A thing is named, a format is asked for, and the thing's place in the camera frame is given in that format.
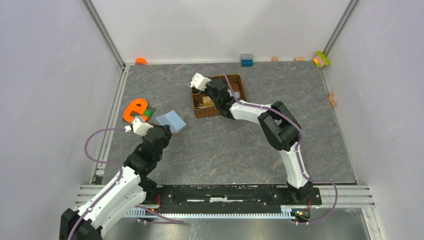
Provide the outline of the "white cards in basket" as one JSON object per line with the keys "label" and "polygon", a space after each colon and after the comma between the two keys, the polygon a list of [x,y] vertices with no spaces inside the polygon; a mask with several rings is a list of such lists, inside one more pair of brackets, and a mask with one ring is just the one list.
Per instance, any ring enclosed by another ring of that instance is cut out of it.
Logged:
{"label": "white cards in basket", "polygon": [[241,99],[241,93],[239,91],[233,91],[231,89],[227,90],[229,95],[234,98],[236,101],[239,101]]}

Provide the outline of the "green toy block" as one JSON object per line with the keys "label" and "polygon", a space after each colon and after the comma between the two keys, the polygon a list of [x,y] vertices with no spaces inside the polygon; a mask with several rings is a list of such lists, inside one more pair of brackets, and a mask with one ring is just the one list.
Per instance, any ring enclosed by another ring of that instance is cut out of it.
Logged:
{"label": "green toy block", "polygon": [[154,113],[154,111],[153,111],[153,110],[151,110],[151,109],[146,109],[146,110],[143,112],[143,116],[144,116],[144,117],[146,117],[146,118],[150,118],[150,117],[153,115],[153,113]]}

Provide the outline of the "brown wicker divided basket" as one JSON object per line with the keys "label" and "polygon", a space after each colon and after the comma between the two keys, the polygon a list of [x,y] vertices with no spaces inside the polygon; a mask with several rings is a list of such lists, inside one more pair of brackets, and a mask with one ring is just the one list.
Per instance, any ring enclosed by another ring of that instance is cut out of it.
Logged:
{"label": "brown wicker divided basket", "polygon": [[[229,74],[227,77],[236,96],[239,97],[240,100],[247,101],[248,99],[242,77],[239,74]],[[213,105],[211,98],[194,87],[191,88],[191,98],[194,116],[197,119],[221,115],[217,107]]]}

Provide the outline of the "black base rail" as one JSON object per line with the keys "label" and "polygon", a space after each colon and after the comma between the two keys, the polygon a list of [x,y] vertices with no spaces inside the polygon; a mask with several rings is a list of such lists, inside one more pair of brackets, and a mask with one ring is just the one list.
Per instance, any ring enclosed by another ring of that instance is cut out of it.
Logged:
{"label": "black base rail", "polygon": [[277,184],[162,185],[142,202],[147,208],[157,206],[161,214],[277,214],[282,206],[321,204],[317,187],[300,197]]}

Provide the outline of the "orange plastic tape dispenser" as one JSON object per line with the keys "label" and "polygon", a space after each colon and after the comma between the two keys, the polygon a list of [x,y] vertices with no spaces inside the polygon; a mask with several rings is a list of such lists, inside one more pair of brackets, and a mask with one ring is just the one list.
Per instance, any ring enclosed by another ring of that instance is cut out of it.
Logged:
{"label": "orange plastic tape dispenser", "polygon": [[142,119],[147,122],[148,117],[144,115],[144,112],[148,108],[148,102],[143,98],[136,98],[130,102],[127,108],[124,110],[123,119],[127,123],[132,123],[136,116],[141,116]]}

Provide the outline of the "grey card holder wallet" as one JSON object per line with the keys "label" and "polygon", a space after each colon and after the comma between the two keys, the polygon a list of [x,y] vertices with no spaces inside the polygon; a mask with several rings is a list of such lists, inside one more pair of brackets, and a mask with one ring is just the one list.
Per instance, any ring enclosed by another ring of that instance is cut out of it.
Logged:
{"label": "grey card holder wallet", "polygon": [[187,126],[186,122],[174,111],[155,117],[161,126],[169,125],[171,133],[175,134]]}

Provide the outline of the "wooden arch block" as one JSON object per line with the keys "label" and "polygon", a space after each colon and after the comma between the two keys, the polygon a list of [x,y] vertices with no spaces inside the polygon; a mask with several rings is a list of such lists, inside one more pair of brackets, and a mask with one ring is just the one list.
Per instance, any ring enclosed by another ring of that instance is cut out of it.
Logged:
{"label": "wooden arch block", "polygon": [[329,103],[330,103],[330,106],[331,107],[336,107],[338,105],[338,103],[337,103],[337,101],[335,99],[335,94],[333,92],[330,92],[328,94],[328,100],[329,100]]}

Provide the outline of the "orange round cap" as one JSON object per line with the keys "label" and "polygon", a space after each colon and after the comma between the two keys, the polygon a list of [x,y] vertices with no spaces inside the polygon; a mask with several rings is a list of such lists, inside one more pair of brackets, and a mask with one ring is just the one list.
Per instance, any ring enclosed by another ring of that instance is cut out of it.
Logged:
{"label": "orange round cap", "polygon": [[146,65],[147,61],[146,61],[146,59],[144,59],[142,57],[138,57],[138,58],[135,59],[134,64],[135,65]]}

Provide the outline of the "blue grey toy brick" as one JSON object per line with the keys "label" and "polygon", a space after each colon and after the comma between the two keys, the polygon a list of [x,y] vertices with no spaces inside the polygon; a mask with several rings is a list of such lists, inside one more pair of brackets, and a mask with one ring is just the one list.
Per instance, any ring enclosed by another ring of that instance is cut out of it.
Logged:
{"label": "blue grey toy brick", "polygon": [[252,53],[242,53],[240,55],[240,64],[242,67],[252,67],[254,65],[254,56]]}

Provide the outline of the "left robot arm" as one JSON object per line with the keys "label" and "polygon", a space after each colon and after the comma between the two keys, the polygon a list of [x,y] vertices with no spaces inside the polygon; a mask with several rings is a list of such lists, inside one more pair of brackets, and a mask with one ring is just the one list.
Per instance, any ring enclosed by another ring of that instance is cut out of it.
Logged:
{"label": "left robot arm", "polygon": [[113,131],[131,132],[142,137],[142,143],[128,156],[116,175],[93,198],[78,209],[65,210],[60,218],[59,239],[101,240],[132,208],[157,198],[157,184],[147,176],[162,159],[172,132],[169,125],[153,123],[114,127]]}

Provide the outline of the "yellow card in basket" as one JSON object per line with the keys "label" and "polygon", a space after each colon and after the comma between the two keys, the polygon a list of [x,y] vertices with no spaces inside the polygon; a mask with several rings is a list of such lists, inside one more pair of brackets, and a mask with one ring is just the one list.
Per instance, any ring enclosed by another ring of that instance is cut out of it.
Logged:
{"label": "yellow card in basket", "polygon": [[202,98],[202,103],[199,106],[203,108],[209,108],[209,107],[214,107],[215,103],[212,101],[212,99],[209,96],[204,96]]}

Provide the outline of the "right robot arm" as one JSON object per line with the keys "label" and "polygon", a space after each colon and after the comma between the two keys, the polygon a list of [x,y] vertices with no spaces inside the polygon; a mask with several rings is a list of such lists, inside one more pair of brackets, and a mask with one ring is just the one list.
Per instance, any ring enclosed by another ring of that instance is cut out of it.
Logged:
{"label": "right robot arm", "polygon": [[212,99],[223,117],[260,125],[266,140],[283,160],[289,199],[295,204],[302,204],[309,198],[313,183],[305,169],[299,145],[300,124],[281,101],[260,105],[237,100],[230,95],[227,87],[222,78],[207,78],[205,87],[200,92]]}

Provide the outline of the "multicolour toy brick stack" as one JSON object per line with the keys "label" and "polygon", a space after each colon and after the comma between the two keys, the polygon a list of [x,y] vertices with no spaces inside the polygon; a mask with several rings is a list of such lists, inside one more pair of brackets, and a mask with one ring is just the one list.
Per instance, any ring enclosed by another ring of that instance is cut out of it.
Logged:
{"label": "multicolour toy brick stack", "polygon": [[329,66],[331,64],[330,60],[321,51],[316,52],[316,56],[313,58],[313,62],[319,69],[322,69],[323,67]]}

